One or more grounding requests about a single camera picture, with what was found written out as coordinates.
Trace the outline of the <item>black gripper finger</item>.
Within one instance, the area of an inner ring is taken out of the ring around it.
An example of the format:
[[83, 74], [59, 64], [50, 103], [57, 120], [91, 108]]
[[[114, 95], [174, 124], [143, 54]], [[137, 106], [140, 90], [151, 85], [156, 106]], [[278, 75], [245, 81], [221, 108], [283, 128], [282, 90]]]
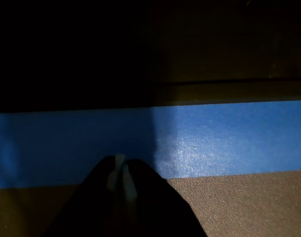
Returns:
[[103, 158], [76, 189], [44, 236], [102, 236], [122, 164], [123, 155]]
[[204, 237], [191, 206], [156, 171], [141, 160], [127, 161], [137, 191], [125, 237]]

